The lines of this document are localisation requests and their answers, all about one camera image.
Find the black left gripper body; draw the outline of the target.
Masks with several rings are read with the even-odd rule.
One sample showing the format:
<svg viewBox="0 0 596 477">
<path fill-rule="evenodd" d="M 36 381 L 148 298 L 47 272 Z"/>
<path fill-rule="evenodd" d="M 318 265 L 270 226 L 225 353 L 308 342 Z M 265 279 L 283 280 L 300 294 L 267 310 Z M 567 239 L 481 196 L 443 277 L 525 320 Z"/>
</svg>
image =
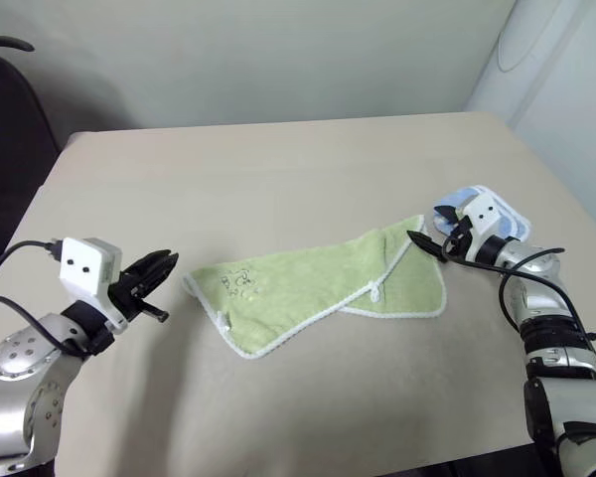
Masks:
<svg viewBox="0 0 596 477">
<path fill-rule="evenodd" d="M 108 287 L 108 298 L 128 321 L 150 311 L 146 297 L 146 277 L 137 273 L 122 272 L 119 279 Z"/>
</svg>

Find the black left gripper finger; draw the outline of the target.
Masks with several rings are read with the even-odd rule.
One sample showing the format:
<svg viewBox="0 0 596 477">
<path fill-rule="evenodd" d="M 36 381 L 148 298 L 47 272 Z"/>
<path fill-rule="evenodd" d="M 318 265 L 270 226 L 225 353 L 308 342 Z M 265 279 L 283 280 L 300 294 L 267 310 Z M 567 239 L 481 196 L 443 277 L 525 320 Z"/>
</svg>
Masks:
<svg viewBox="0 0 596 477">
<path fill-rule="evenodd" d="M 154 318 L 159 323 L 164 323 L 169 318 L 169 313 L 167 311 L 157 308 L 156 306 L 147 303 L 143 300 L 139 301 L 139 312 L 146 316 Z"/>
<path fill-rule="evenodd" d="M 152 251 L 122 272 L 124 286 L 130 291 L 154 291 L 170 275 L 179 255 L 169 249 Z"/>
</svg>

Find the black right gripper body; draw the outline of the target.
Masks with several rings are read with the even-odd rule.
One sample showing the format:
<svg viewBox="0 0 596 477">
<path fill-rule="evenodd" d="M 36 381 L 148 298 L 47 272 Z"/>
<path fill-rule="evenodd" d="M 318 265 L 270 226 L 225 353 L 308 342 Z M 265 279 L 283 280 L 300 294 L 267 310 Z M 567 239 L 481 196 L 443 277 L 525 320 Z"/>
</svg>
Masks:
<svg viewBox="0 0 596 477">
<path fill-rule="evenodd" d="M 466 260 L 472 244 L 472 223 L 469 218 L 461 219 L 443 242 L 443 257 L 446 260 Z"/>
</svg>

